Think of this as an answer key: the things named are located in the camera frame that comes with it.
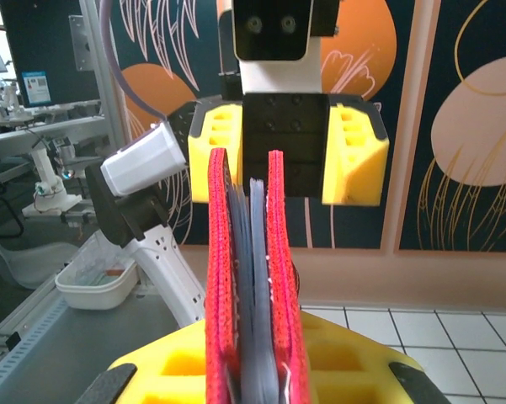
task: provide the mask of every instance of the yellow foam holder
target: yellow foam holder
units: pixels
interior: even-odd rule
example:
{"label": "yellow foam holder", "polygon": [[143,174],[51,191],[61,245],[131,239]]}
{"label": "yellow foam holder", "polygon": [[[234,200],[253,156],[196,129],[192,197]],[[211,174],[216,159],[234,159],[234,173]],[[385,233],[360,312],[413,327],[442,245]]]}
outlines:
{"label": "yellow foam holder", "polygon": [[[302,312],[312,403],[412,404],[389,364],[408,356]],[[137,367],[117,404],[205,404],[205,321],[118,359]]]}
{"label": "yellow foam holder", "polygon": [[208,165],[211,150],[224,147],[234,184],[242,183],[242,106],[229,104],[205,114],[199,137],[189,136],[191,196],[194,202],[208,203]]}
{"label": "yellow foam holder", "polygon": [[322,203],[378,206],[388,151],[389,140],[376,138],[366,113],[331,107]]}

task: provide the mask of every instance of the orange circle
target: orange circle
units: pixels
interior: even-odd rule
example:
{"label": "orange circle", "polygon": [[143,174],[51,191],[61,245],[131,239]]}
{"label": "orange circle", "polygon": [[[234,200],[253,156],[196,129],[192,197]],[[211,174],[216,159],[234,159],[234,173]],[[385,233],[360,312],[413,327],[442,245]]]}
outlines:
{"label": "orange circle", "polygon": [[338,35],[322,40],[322,87],[369,99],[395,65],[397,32],[385,0],[344,0]]}
{"label": "orange circle", "polygon": [[[183,104],[195,100],[189,86],[175,74],[169,74],[162,66],[140,63],[127,67],[124,70],[124,76],[142,100],[164,114],[171,114]],[[140,122],[144,130],[147,130],[150,124],[159,121],[127,96],[125,96],[125,104],[130,114]]]}

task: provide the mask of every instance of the white tile floor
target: white tile floor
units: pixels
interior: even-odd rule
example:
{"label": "white tile floor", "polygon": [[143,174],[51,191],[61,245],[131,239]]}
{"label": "white tile floor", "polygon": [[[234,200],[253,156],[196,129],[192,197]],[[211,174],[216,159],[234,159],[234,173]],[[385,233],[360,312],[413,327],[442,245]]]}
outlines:
{"label": "white tile floor", "polygon": [[506,404],[506,314],[368,307],[303,310],[416,359],[451,404]]}

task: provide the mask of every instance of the wall mural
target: wall mural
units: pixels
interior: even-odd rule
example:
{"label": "wall mural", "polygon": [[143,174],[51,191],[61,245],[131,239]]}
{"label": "wall mural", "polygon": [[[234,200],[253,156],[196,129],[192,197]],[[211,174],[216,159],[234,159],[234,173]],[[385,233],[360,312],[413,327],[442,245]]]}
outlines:
{"label": "wall mural", "polygon": [[[221,70],[217,16],[221,1],[121,0],[113,28],[125,77],[149,104],[169,114],[184,103],[218,94]],[[406,65],[413,0],[345,0],[335,38],[322,42],[322,85],[327,93],[354,93],[381,111],[391,150]],[[127,100],[133,136],[153,117]],[[207,206],[193,204],[187,172],[167,179],[171,225],[179,242],[206,244]],[[287,201],[293,247],[379,248],[386,192],[379,207],[323,206],[317,199]]]}
{"label": "wall mural", "polygon": [[401,249],[506,253],[506,2],[442,2]]}

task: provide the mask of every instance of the gray table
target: gray table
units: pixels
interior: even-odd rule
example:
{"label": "gray table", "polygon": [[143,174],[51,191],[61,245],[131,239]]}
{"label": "gray table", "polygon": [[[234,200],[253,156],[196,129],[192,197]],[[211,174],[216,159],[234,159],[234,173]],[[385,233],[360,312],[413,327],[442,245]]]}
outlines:
{"label": "gray table", "polygon": [[0,386],[0,404],[73,404],[117,358],[178,326],[158,295],[111,311],[68,308]]}

